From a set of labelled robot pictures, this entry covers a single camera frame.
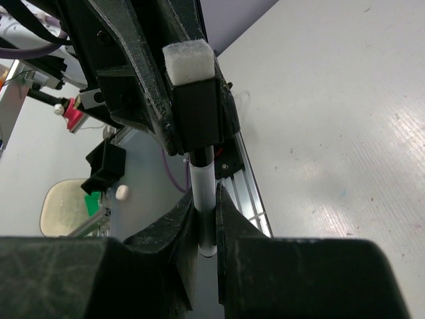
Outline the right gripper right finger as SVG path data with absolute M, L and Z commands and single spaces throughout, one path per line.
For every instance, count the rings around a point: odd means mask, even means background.
M 391 265 L 364 239 L 271 238 L 216 189 L 218 299 L 227 318 L 408 318 Z

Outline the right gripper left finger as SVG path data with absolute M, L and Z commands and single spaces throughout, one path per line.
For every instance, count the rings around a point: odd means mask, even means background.
M 124 241 L 3 237 L 2 318 L 185 318 L 197 265 L 193 196 Z

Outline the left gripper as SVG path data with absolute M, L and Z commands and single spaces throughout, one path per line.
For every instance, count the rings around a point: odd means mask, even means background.
M 149 132 L 170 155 L 184 153 L 171 101 L 130 1 L 60 1 L 59 12 L 86 79 L 85 113 Z

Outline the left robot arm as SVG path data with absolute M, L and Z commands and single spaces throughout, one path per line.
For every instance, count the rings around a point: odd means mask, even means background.
M 240 130 L 198 1 L 2 1 L 1 57 L 79 87 L 81 111 L 172 156 Z

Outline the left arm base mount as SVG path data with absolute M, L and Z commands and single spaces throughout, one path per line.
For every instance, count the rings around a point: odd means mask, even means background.
M 90 177 L 81 188 L 91 195 L 93 192 L 106 191 L 124 176 L 126 150 L 109 140 L 103 140 L 86 156 L 86 161 L 90 164 Z

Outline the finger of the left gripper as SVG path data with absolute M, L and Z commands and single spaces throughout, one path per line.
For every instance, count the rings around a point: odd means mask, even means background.
M 153 39 L 157 41 L 159 54 L 165 45 L 197 39 L 207 40 L 199 1 L 154 1 L 153 12 Z M 223 142 L 240 131 L 240 122 L 236 102 L 217 60 L 214 61 L 214 69 L 219 83 L 220 141 Z

